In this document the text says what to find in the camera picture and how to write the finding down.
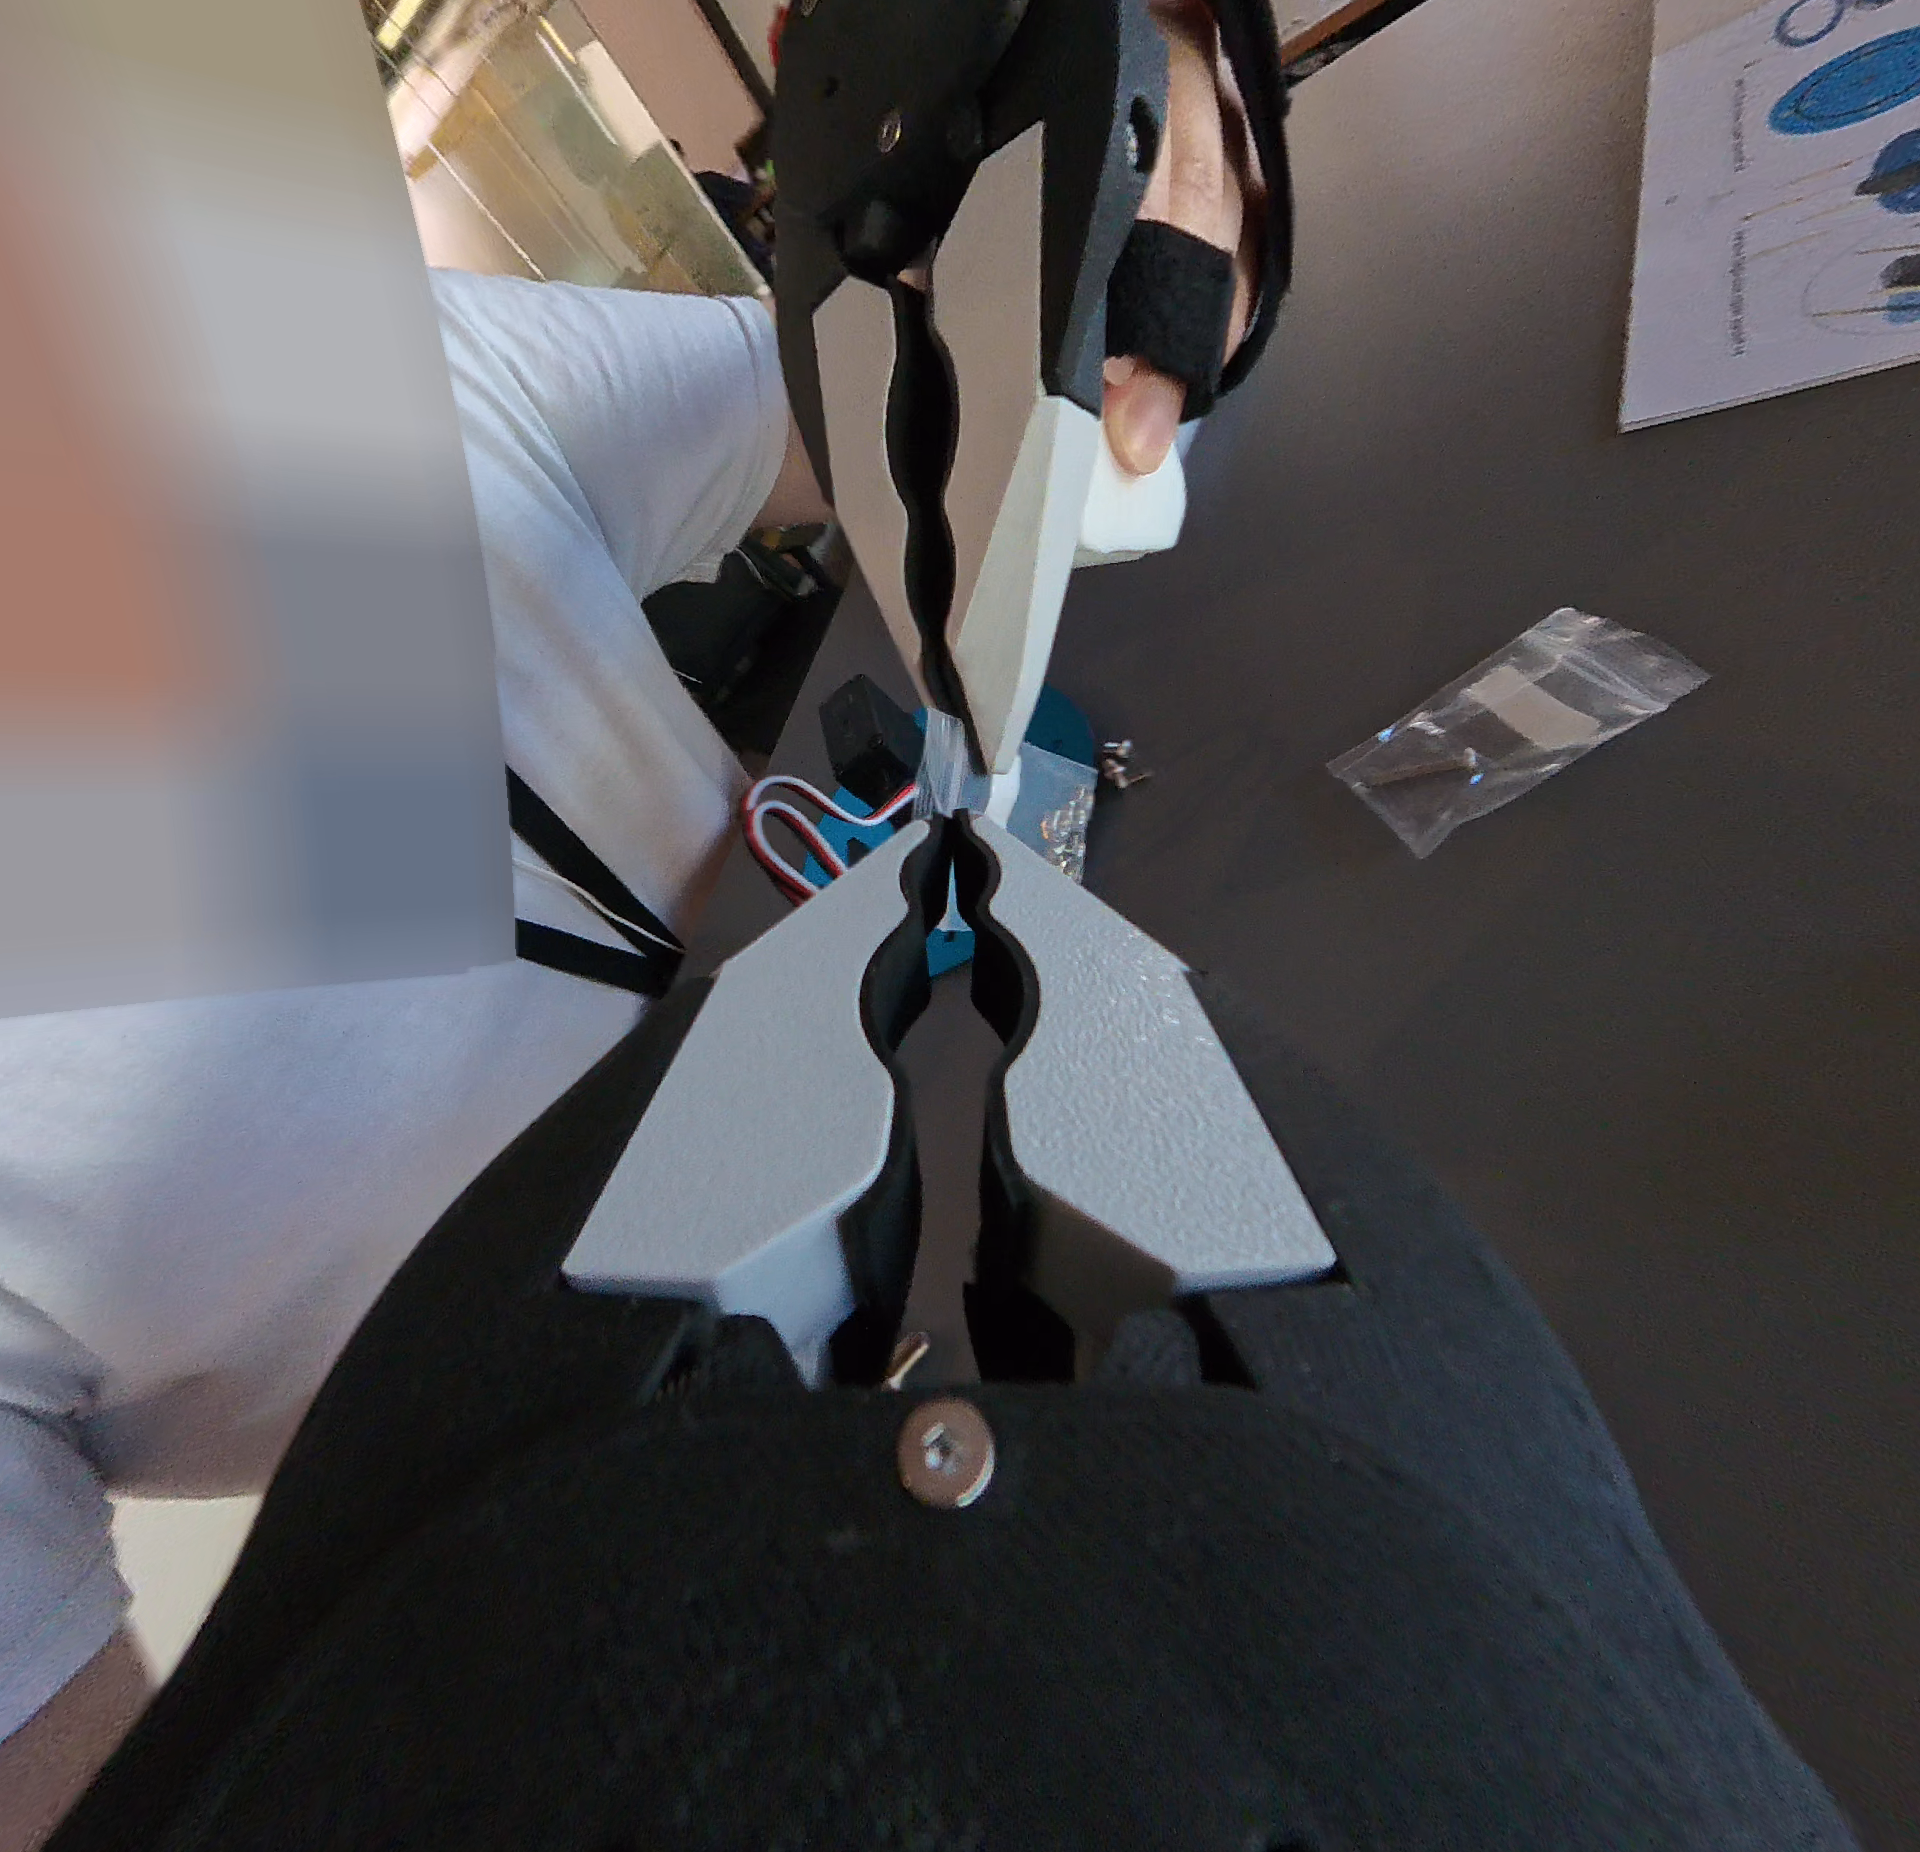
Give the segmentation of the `dark grey desk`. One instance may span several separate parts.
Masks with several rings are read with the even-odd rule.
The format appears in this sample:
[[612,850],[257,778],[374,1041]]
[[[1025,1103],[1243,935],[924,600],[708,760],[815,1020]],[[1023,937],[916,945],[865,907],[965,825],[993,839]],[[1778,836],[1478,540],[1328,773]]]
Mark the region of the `dark grey desk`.
[[[1618,432],[1650,0],[1431,0],[1295,93],[1301,248],[1058,682],[1091,884],[1527,1281],[1750,1687],[1915,1847],[1915,369]],[[1711,681],[1424,862],[1327,762],[1558,606]]]

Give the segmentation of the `black bag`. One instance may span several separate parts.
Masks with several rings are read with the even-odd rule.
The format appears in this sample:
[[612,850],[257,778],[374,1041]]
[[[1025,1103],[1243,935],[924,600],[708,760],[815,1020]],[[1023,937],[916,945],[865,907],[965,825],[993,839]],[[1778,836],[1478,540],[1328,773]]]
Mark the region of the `black bag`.
[[709,582],[669,582],[643,600],[673,670],[751,773],[772,760],[849,568],[833,522],[760,527]]

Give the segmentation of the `person's left hand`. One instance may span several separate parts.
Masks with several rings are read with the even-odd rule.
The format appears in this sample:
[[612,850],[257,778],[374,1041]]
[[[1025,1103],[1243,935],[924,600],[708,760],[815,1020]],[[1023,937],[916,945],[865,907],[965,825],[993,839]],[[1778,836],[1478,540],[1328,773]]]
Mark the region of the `person's left hand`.
[[[1230,251],[1235,296],[1225,354],[1245,336],[1261,274],[1268,191],[1251,160],[1245,107],[1223,64],[1206,0],[1145,0],[1166,44],[1166,126],[1141,202],[1143,221],[1168,223]],[[1139,354],[1103,364],[1102,430],[1116,463],[1152,474],[1177,440],[1186,388]]]

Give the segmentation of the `illustrated assembly manual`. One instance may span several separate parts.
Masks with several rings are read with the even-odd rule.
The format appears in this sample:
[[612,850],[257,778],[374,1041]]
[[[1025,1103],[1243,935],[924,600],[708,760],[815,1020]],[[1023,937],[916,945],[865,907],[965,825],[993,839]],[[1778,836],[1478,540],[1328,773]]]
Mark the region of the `illustrated assembly manual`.
[[1620,430],[1918,354],[1918,0],[1653,0]]

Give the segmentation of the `person's right forearm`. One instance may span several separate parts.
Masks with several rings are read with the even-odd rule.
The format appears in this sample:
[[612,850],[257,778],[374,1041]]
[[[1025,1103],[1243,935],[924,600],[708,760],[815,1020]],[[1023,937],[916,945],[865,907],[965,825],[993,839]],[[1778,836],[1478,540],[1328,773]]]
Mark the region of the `person's right forearm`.
[[136,1639],[112,1639],[1,1744],[1,1849],[37,1849],[95,1780],[151,1694]]

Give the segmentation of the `flat clear bag white label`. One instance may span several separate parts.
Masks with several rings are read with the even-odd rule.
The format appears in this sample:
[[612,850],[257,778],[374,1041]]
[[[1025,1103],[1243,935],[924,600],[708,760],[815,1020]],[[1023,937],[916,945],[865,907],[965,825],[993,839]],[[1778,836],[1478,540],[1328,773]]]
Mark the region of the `flat clear bag white label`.
[[1414,852],[1664,712],[1705,673],[1662,640],[1561,609],[1328,762]]

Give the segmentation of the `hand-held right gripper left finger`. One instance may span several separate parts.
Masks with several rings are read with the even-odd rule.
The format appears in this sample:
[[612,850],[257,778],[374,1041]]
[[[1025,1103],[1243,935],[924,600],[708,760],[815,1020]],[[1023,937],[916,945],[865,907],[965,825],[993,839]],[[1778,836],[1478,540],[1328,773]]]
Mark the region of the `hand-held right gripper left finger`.
[[808,1383],[885,1370],[921,1213],[896,1051],[945,892],[947,825],[914,820],[722,964],[568,1281],[760,1316]]

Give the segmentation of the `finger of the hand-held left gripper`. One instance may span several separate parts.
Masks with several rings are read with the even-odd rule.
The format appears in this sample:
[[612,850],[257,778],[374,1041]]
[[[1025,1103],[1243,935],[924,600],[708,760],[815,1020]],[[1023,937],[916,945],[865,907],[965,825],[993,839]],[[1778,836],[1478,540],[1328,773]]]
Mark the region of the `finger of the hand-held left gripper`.
[[1040,375],[1045,153],[1036,122],[984,158],[929,266],[957,417],[939,646],[993,775],[1036,708],[1086,502],[1086,409]]
[[992,541],[992,233],[947,228],[925,289],[782,228],[779,362],[812,471],[924,701],[992,768],[992,686],[963,632]]

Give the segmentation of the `clear bag of nuts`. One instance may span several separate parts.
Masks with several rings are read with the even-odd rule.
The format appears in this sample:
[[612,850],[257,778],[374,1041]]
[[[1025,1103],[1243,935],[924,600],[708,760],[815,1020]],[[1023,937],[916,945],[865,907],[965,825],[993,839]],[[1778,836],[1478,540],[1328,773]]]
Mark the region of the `clear bag of nuts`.
[[924,748],[916,762],[914,817],[957,811],[990,817],[1069,880],[1083,877],[1097,772],[1079,756],[1086,740],[1077,722],[1070,721],[1063,731],[1073,748],[1069,753],[1025,740],[1004,772],[988,775],[971,766],[957,716],[924,710],[916,721],[924,729]]

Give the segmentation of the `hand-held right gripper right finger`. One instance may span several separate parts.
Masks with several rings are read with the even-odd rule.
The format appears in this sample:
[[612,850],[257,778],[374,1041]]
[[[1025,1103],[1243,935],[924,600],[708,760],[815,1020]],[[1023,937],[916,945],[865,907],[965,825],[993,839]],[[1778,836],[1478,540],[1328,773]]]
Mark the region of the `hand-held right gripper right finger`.
[[998,825],[957,820],[998,1034],[977,1278],[1034,1297],[1314,1281],[1333,1247],[1188,968]]

